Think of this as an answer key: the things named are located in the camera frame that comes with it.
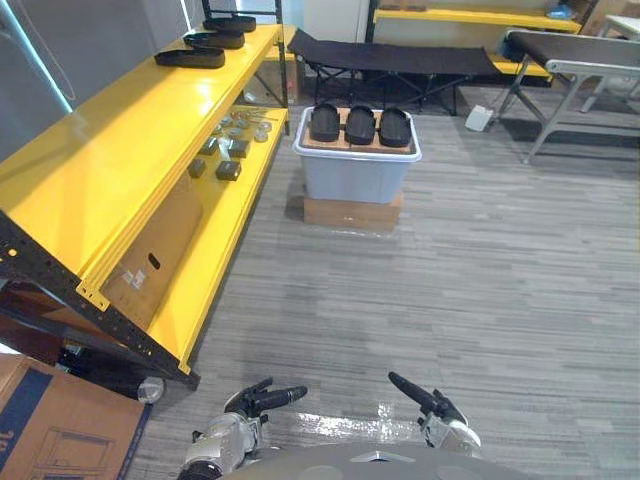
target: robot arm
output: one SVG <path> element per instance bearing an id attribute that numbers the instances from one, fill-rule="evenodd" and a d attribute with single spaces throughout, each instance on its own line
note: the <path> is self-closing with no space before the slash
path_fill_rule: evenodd
<path id="1" fill-rule="evenodd" d="M 389 372 L 389 380 L 420 405 L 425 418 L 420 417 L 418 424 L 430 447 L 482 458 L 480 437 L 451 400 L 438 390 L 429 393 L 395 372 Z"/>
<path id="2" fill-rule="evenodd" d="M 215 417 L 205 432 L 193 432 L 193 443 L 178 480 L 216 479 L 231 473 L 255 452 L 262 440 L 262 425 L 269 421 L 265 410 L 299 400 L 307 387 L 267 389 L 273 378 L 245 388 L 227 401 L 223 415 Z"/>

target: wooden block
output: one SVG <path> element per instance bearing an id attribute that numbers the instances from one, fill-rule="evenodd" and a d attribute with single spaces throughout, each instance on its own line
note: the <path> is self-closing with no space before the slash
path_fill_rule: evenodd
<path id="1" fill-rule="evenodd" d="M 329 227 L 393 230 L 402 209 L 402 193 L 389 204 L 316 200 L 304 197 L 304 221 Z"/>
<path id="2" fill-rule="evenodd" d="M 378 136 L 378 132 L 376 132 L 373 137 L 373 142 L 370 145 L 352 145 L 347 142 L 345 138 L 345 130 L 344 125 L 347 124 L 347 117 L 349 116 L 348 108 L 339 108 L 338 113 L 340 114 L 340 136 L 338 140 L 335 142 L 318 142 L 311 138 L 311 132 L 309 131 L 309 126 L 305 127 L 304 136 L 302 140 L 302 146 L 305 148 L 318 148 L 322 150 L 340 150 L 344 152 L 364 152 L 364 153 L 390 153 L 393 155 L 410 155 L 412 152 L 411 144 L 402 148 L 393 148 L 386 147 L 380 143 L 380 137 Z M 373 112 L 373 115 L 376 119 L 376 128 L 380 126 L 380 116 L 382 112 Z"/>

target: handle hole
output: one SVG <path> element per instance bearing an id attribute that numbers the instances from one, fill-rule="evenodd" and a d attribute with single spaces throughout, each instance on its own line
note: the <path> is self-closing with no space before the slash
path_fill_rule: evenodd
<path id="1" fill-rule="evenodd" d="M 160 270 L 160 261 L 153 255 L 153 253 L 149 254 L 149 263 L 156 270 Z"/>

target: cardboard box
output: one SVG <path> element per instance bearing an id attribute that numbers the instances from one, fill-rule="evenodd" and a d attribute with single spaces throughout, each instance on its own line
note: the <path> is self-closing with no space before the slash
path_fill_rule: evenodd
<path id="1" fill-rule="evenodd" d="M 102 286 L 111 304 L 146 329 L 202 217 L 185 173 Z"/>
<path id="2" fill-rule="evenodd" d="M 0 478 L 122 479 L 148 412 L 36 360 L 0 355 Z"/>
<path id="3" fill-rule="evenodd" d="M 304 197 L 305 223 L 328 227 L 393 230 L 401 209 L 402 193 L 388 205 Z"/>

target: white wall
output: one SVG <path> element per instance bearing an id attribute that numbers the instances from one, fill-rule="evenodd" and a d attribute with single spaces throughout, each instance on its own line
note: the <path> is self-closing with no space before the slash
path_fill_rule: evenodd
<path id="1" fill-rule="evenodd" d="M 8 6 L 3 15 L 15 15 L 71 107 L 187 30 L 180 0 L 0 2 Z M 185 2 L 193 21 L 201 22 L 200 0 Z M 0 29 L 0 161 L 66 113 L 18 37 L 11 28 Z"/>
<path id="2" fill-rule="evenodd" d="M 305 0 L 304 30 L 318 40 L 362 42 L 368 0 Z"/>

